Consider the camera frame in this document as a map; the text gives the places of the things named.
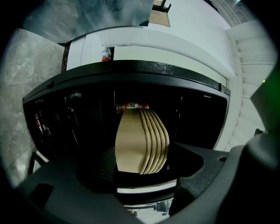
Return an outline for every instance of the gray tile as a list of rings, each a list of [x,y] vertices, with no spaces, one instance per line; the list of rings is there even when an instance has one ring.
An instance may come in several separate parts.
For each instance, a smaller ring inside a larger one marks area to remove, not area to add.
[[[33,144],[23,113],[22,98],[38,85],[0,88],[0,156],[4,169]]]
[[[0,87],[44,82],[61,71],[64,47],[16,29],[0,62]]]
[[[29,162],[34,147],[34,145],[29,147],[6,170],[7,178],[13,188],[17,187],[27,177]]]

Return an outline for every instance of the textured black panel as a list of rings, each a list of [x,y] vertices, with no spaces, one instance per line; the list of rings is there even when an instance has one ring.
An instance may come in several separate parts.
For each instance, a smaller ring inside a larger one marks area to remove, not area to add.
[[[210,86],[216,90],[220,89],[219,83],[194,71],[180,68],[177,66],[138,60],[117,60],[108,62],[99,62],[80,66],[53,77],[51,80],[54,85],[66,82],[68,80],[77,79],[86,76],[100,74],[158,74],[172,77],[179,77],[186,80],[195,81],[204,85]],[[31,91],[24,99],[28,99],[32,95],[41,92],[47,88],[50,80],[39,85]]]

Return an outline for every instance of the marble wall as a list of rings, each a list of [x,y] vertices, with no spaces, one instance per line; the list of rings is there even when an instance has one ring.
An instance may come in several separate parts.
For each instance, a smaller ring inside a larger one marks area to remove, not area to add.
[[[56,43],[92,31],[148,25],[154,0],[44,0],[23,21],[29,30]]]
[[[0,61],[0,157],[13,187],[25,177],[36,150],[27,129],[22,98],[61,71],[64,47],[16,29]]]

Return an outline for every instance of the white wall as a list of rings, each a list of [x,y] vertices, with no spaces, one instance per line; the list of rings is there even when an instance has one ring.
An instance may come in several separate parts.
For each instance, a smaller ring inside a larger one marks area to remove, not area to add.
[[[168,12],[170,22],[176,23],[176,17],[184,20],[192,18],[193,21],[207,23],[209,26],[217,26],[222,30],[230,28],[225,19],[204,0],[166,0],[165,6],[168,7],[169,4],[171,4],[171,9]]]
[[[245,144],[257,128],[265,130],[250,100],[269,75],[278,58],[270,37],[258,21],[250,21],[227,31],[235,51],[237,79],[229,80],[231,89],[228,118],[216,150],[229,151]]]

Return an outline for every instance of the stack of paper bags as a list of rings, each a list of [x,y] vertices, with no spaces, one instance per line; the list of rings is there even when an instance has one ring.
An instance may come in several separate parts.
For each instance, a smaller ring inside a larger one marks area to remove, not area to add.
[[[159,172],[168,155],[169,136],[157,114],[149,109],[127,109],[122,115],[115,155],[119,171]]]

